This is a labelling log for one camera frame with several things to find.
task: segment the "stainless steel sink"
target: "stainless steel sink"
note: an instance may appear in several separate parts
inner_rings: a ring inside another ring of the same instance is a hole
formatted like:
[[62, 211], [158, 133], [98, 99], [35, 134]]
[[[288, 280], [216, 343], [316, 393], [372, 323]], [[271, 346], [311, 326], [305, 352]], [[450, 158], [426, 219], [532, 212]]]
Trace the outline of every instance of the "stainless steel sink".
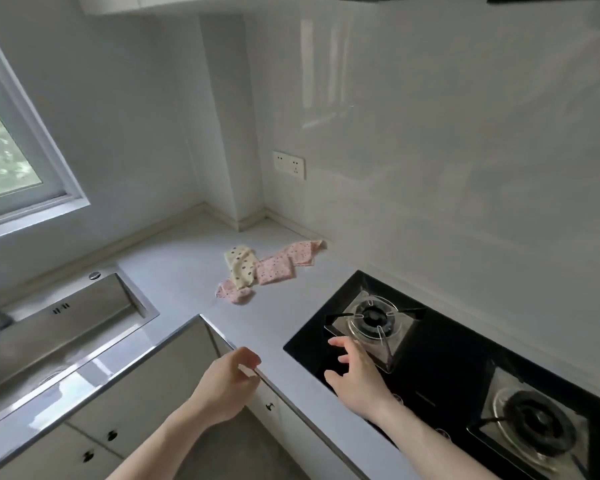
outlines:
[[119, 269], [78, 276], [8, 306], [0, 419], [149, 322], [158, 311]]

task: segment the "window frame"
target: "window frame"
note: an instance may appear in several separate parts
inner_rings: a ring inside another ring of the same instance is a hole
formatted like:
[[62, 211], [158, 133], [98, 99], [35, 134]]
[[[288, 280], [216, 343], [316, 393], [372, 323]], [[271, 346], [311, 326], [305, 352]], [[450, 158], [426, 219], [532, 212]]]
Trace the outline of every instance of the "window frame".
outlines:
[[1, 49], [0, 120], [42, 182], [0, 194], [0, 223], [84, 196]]

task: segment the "wall socket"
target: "wall socket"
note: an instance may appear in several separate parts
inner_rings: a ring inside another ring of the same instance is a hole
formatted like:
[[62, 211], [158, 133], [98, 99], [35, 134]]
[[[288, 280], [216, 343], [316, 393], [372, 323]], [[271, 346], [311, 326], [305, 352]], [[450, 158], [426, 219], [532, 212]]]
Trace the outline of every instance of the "wall socket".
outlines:
[[294, 157], [282, 152], [273, 152], [273, 166], [276, 170], [293, 175], [300, 180], [306, 178], [304, 158]]

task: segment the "countertop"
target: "countertop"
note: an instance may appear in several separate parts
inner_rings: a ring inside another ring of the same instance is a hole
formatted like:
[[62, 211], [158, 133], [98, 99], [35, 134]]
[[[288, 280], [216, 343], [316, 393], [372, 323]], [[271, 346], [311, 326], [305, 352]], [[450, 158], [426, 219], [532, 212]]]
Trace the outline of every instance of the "countertop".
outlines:
[[100, 354], [98, 363], [83, 365], [2, 419], [0, 463], [51, 430], [128, 372], [131, 363], [201, 314], [232, 345], [260, 355], [263, 375], [371, 480], [417, 480], [419, 476], [396, 448], [283, 350], [355, 272], [353, 265], [323, 250], [314, 266], [296, 268], [295, 279], [256, 286], [246, 305], [215, 297], [217, 284], [229, 274], [223, 256], [227, 249], [245, 244], [265, 258], [304, 240], [268, 219], [236, 233], [208, 214], [199, 214], [100, 263], [119, 266], [160, 316]]

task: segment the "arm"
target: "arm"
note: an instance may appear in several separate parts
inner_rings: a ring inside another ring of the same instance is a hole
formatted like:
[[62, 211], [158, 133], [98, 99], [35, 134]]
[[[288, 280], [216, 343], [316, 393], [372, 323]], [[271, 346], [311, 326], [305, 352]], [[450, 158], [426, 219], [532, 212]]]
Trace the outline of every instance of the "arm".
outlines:
[[351, 411], [381, 428], [425, 480], [498, 480], [480, 463], [418, 419], [395, 400], [376, 364], [350, 337], [334, 337], [344, 347], [338, 360], [349, 364], [344, 376], [325, 371], [324, 378]]
[[216, 359], [193, 395], [108, 480], [172, 479], [200, 435], [214, 424], [236, 416], [255, 393], [260, 378], [247, 377], [238, 368], [240, 364], [255, 369], [260, 358], [240, 347]]

